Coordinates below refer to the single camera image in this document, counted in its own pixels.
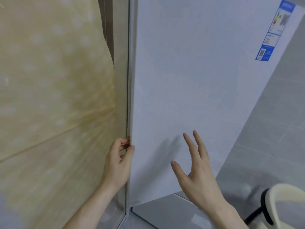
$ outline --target qr code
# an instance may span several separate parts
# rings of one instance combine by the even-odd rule
[[[261,49],[260,52],[258,53],[257,59],[261,60],[265,54],[266,49]]]
[[[284,14],[282,20],[281,20],[281,23],[280,23],[280,26],[285,26],[287,21],[288,21],[288,18],[289,18],[289,15],[288,14]]]

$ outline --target blue label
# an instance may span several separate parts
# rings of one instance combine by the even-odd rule
[[[294,8],[294,3],[287,0],[281,1],[255,60],[269,61],[269,58],[280,39]]]

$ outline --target refrigerator door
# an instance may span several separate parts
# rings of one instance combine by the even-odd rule
[[[217,175],[303,17],[303,8],[293,5],[284,27],[272,28],[281,35],[267,36],[280,5],[132,0],[130,207],[181,190],[170,161],[190,172],[183,132],[197,130]],[[261,50],[268,43],[274,48],[266,57]]]

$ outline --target forearm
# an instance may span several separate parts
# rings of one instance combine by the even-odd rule
[[[95,229],[114,195],[115,191],[110,187],[99,186],[63,229]]]
[[[248,229],[236,209],[227,202],[216,204],[207,215],[217,229]]]

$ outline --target hand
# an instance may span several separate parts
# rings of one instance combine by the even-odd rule
[[[120,151],[127,148],[126,154],[120,156]],[[129,137],[116,139],[106,156],[101,185],[117,193],[129,179],[134,152],[135,146],[130,145]]]
[[[192,157],[192,170],[190,174],[187,176],[175,161],[171,161],[171,166],[183,192],[189,200],[207,215],[211,215],[217,209],[227,205],[227,202],[215,180],[204,143],[195,130],[193,135],[198,148],[186,133],[183,134]]]

